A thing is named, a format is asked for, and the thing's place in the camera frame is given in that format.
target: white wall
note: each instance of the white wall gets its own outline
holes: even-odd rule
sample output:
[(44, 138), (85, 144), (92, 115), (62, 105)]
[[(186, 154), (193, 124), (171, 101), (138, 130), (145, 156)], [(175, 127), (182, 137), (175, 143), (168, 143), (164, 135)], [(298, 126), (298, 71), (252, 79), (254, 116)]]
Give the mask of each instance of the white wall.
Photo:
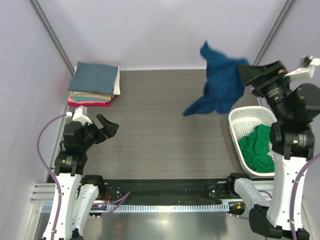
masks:
[[(0, 1), (0, 33), (0, 239), (16, 240), (35, 183), (46, 175), (37, 135), (64, 111), (71, 75), (27, 0)], [(57, 127), (42, 139), (47, 161)]]
[[(281, 27), (270, 49), (262, 59), (261, 65), (281, 60), (289, 71), (298, 67), (301, 56), (312, 55), (320, 58), (320, 31), (319, 31), (319, 0), (297, 1), (288, 18)], [(293, 82), (292, 88), (309, 82), (320, 87), (320, 68), (315, 71), (314, 77), (309, 80)], [(312, 123), (312, 130), (316, 139), (315, 155), (320, 153), (320, 116)], [(310, 210), (308, 218), (311, 224), (318, 226), (320, 222), (320, 160), (313, 164), (306, 175), (303, 195), (307, 208)], [(320, 231), (314, 239), (320, 239)]]
[(205, 40), (253, 62), (285, 0), (39, 0), (71, 62), (196, 69)]

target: folded gray cloth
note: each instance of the folded gray cloth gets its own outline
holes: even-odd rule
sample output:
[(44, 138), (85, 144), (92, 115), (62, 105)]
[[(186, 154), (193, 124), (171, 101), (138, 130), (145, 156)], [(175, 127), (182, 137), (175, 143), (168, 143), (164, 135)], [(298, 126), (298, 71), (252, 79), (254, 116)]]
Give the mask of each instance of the folded gray cloth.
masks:
[(96, 94), (113, 94), (117, 74), (117, 66), (79, 61), (68, 90)]

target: stack of folded clothes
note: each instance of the stack of folded clothes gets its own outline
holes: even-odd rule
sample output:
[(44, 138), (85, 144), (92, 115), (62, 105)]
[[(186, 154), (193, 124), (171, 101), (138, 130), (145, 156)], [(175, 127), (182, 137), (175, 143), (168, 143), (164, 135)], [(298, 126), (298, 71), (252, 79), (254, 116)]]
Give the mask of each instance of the stack of folded clothes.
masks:
[(78, 62), (68, 90), (69, 106), (110, 106), (120, 95), (119, 67)]

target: white laundry basket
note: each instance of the white laundry basket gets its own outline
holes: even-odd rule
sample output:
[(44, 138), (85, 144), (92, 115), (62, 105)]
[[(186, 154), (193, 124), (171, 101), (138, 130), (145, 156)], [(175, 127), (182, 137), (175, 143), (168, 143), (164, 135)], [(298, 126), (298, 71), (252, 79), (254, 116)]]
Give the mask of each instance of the white laundry basket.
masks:
[[(259, 177), (273, 177), (275, 175), (274, 172), (260, 173), (250, 169), (244, 160), (238, 141), (242, 137), (248, 136), (250, 133), (252, 133), (257, 125), (264, 124), (271, 127), (271, 124), (275, 123), (276, 121), (277, 118), (274, 113), (263, 106), (239, 107), (230, 112), (229, 129), (232, 141), (236, 150), (236, 154), (239, 157), (241, 167), (248, 174)], [(274, 153), (271, 150), (271, 143), (269, 143), (269, 149), (270, 151), (268, 155), (272, 157), (272, 160), (274, 160)]]

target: blue cloth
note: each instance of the blue cloth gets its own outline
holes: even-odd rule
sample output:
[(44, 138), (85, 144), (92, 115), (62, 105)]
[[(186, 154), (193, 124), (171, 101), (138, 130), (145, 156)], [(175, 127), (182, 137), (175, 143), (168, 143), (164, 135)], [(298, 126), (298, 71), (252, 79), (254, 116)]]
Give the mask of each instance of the blue cloth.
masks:
[(79, 61), (68, 90), (95, 94), (113, 94), (117, 75), (117, 66)]
[(80, 101), (99, 101), (99, 102), (109, 102), (109, 100), (101, 99), (101, 98), (94, 98), (94, 97), (73, 97), (75, 102)]
[(245, 91), (237, 65), (248, 65), (249, 62), (245, 58), (228, 58), (211, 49), (207, 42), (200, 49), (200, 54), (207, 61), (207, 81), (204, 84), (203, 96), (190, 105), (183, 115), (209, 114), (215, 110), (219, 114), (227, 114)]

